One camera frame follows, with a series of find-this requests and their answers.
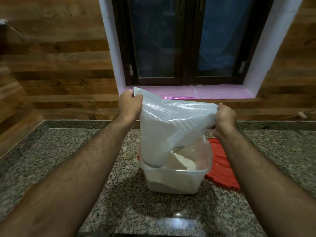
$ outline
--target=white plastic bag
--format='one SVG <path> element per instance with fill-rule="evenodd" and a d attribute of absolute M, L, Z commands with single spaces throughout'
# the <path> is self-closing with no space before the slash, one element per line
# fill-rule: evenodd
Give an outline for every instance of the white plastic bag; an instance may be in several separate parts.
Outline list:
<path fill-rule="evenodd" d="M 137 94 L 144 96 L 140 115 L 140 152 L 142 160 L 149 166 L 162 167 L 174 147 L 194 143 L 215 125 L 216 104 L 163 99 L 134 87 L 134 95 Z"/>

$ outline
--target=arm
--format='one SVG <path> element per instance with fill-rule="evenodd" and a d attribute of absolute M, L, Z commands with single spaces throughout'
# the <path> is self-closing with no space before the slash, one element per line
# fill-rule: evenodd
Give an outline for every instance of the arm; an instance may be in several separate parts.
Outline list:
<path fill-rule="evenodd" d="M 316 200 L 235 128 L 235 117 L 231 108 L 219 104 L 214 136 L 260 224 L 269 236 L 314 236 Z"/>
<path fill-rule="evenodd" d="M 74 236 L 96 203 L 142 100 L 125 91 L 118 117 L 27 192 L 2 222 L 0 236 Z"/>

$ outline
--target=clear plastic container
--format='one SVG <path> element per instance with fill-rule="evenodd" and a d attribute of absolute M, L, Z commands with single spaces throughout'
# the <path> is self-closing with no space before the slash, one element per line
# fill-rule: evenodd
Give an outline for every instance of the clear plastic container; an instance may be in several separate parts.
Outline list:
<path fill-rule="evenodd" d="M 204 175 L 210 172 L 212 168 L 212 148 L 205 136 L 198 139 L 191 150 L 183 149 L 183 156 L 189 157 L 195 162 L 196 170 L 185 170 L 178 165 L 178 169 L 171 169 L 166 166 L 162 168 L 150 167 L 142 161 L 139 154 L 139 165 L 143 169 L 147 186 L 151 191 L 163 192 L 169 194 L 195 194 Z"/>

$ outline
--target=red lid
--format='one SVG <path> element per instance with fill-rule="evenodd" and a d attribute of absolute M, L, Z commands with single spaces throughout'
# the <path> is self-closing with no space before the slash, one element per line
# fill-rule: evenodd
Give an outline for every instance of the red lid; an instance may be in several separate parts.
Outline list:
<path fill-rule="evenodd" d="M 219 183 L 223 186 L 240 189 L 233 170 L 227 160 L 225 151 L 216 138 L 208 139 L 213 151 L 213 166 L 211 171 L 205 175 L 207 180 Z"/>

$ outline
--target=hand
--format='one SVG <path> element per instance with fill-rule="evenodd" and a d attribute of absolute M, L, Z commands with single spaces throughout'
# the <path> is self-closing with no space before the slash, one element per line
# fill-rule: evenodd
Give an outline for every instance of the hand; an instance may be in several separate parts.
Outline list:
<path fill-rule="evenodd" d="M 133 97 L 133 90 L 124 91 L 118 99 L 118 118 L 132 124 L 139 119 L 143 107 L 143 95 Z"/>
<path fill-rule="evenodd" d="M 216 127 L 214 129 L 215 138 L 220 138 L 229 134 L 235 129 L 236 112 L 230 107 L 219 103 L 216 113 Z"/>

